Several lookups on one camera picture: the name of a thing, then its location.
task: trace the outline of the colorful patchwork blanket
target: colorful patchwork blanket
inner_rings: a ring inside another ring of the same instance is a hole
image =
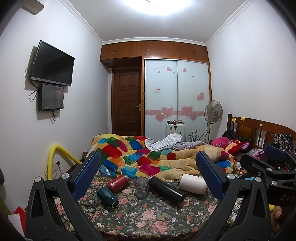
[[[101,154],[102,165],[111,175],[126,174],[131,178],[157,176],[162,180],[177,180],[184,174],[199,174],[195,156],[205,151],[211,160],[219,164],[225,173],[236,172],[234,159],[222,148],[210,145],[190,150],[150,151],[145,148],[146,137],[102,134],[91,141],[91,150]]]

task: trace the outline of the yellow tube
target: yellow tube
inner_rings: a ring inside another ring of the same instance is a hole
[[[77,164],[82,164],[81,161],[79,161],[78,159],[76,159],[74,156],[72,156],[69,152],[66,151],[66,149],[64,149],[63,147],[59,146],[59,145],[53,145],[50,148],[49,151],[49,156],[48,156],[48,161],[47,161],[47,180],[51,180],[52,179],[52,161],[54,159],[54,153],[56,150],[59,150],[60,152],[62,152],[63,154],[65,154],[67,157],[69,157],[73,162],[76,162]]]

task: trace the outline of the wall-mounted television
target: wall-mounted television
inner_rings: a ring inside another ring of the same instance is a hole
[[[71,86],[74,58],[40,41],[33,62],[31,80]]]

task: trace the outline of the door handle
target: door handle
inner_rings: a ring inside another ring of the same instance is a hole
[[[136,108],[138,107],[139,112],[141,112],[141,104],[135,106]]]

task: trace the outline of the frosted glass sliding door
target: frosted glass sliding door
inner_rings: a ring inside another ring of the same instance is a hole
[[[146,60],[145,136],[165,138],[168,120],[177,120],[177,61]]]
[[[178,65],[178,119],[185,122],[185,141],[188,131],[206,132],[204,111],[210,101],[208,65],[199,62],[177,61]]]

